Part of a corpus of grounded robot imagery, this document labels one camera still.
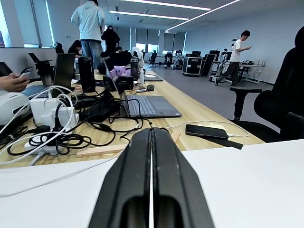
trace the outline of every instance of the gray laptop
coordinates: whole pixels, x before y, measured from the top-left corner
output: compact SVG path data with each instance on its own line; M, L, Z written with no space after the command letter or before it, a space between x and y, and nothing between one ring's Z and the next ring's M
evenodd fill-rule
M144 75L144 80L146 82L162 82L163 79L159 77L158 75L152 75L152 74L145 74Z
M119 93L115 80L111 78L115 89ZM176 110L163 96L125 95L119 93L126 112L131 117L180 117L182 114Z

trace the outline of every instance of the white desk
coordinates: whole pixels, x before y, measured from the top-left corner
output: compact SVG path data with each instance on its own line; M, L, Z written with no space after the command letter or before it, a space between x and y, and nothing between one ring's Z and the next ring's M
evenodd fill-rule
M216 228L304 227L304 140L184 152L199 176ZM0 170L0 195L82 170L97 161ZM86 228L114 163L0 198L4 228Z
M227 67L229 66L230 62L225 63L225 71L227 70ZM239 67L248 67L248 73L246 75L246 81L253 82L259 84L261 81L261 75L263 73L264 68L266 65L264 64L264 61L262 64L254 64L254 65L248 65L248 64L240 64ZM253 75L250 75L252 69L255 68L255 72Z

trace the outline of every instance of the ceiling light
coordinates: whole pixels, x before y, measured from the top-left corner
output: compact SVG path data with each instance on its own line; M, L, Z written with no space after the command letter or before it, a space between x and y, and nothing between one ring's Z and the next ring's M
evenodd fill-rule
M152 4L152 5L180 7L180 8L194 9L194 10L206 10L206 11L211 10L210 8L205 8L205 7L186 6L186 5L179 5L179 4L158 2L158 1L146 1L146 0L121 0L121 1L131 1L131 2L139 2L139 3Z
M110 13L115 13L115 14L134 15L134 16L142 16L142 17L151 17L151 18L165 18L165 19L175 19L175 20L189 20L189 18L177 18L177 17L168 17L168 16L151 15L151 14L143 14L143 13L116 12L116 11L113 11L113 10L110 10L109 12L110 12Z
M195 20L195 19L197 19L197 18L203 17L203 16L205 16L205 15L207 15L207 14L209 14L209 13L212 13L212 12L214 12L214 11L217 11L217 10L219 10L219 9L221 9L221 8L224 8L224 7L226 7L226 6L229 6L229 5L231 5L231 4L233 4L233 3L236 3L236 2L238 2L238 1L241 1L241 0L235 0L235 1L232 1L232 2L230 2L230 3L228 3L228 4L226 4L226 5L223 5L223 6L220 6L220 7L218 7L218 8L215 8L215 9L213 9L213 10L210 10L210 11L208 11L207 13L203 13L203 14L197 16L197 17L191 18L190 20L187 20L187 21L185 21L185 22L183 22L183 23L181 23L181 24L178 24L178 25L176 25L176 26L174 26L174 27L172 27L172 28L169 28L169 29L167 29L167 31L169 31L169 30L171 30L171 29L174 29L174 28L176 28L176 27L178 27L178 26L181 26L181 25L183 25L183 24L186 24L186 23L188 23L188 22L190 22L190 21L192 21L192 20Z

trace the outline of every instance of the wooden stick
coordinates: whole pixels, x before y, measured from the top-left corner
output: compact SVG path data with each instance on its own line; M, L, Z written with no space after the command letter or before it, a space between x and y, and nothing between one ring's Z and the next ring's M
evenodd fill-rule
M177 140L179 139L180 135L181 135L181 132L179 132L179 131L174 131L171 134L171 138L173 139L174 143L177 142Z
M89 148L89 149L77 152L77 157L84 158L84 157L90 157L90 156L119 153L120 151L124 150L126 148L126 146L127 146L126 144L123 144L123 145Z

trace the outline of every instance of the black smartphone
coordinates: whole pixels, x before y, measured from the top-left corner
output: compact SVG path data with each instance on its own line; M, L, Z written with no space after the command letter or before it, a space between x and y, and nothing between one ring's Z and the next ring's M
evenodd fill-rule
M24 76L29 76L30 73L32 72L33 68L32 67L27 67L24 70L21 71L19 77L24 77Z
M186 134L193 135L198 137L210 137L216 139L228 139L227 133L223 129L213 128L213 127L202 127L187 124L186 125Z

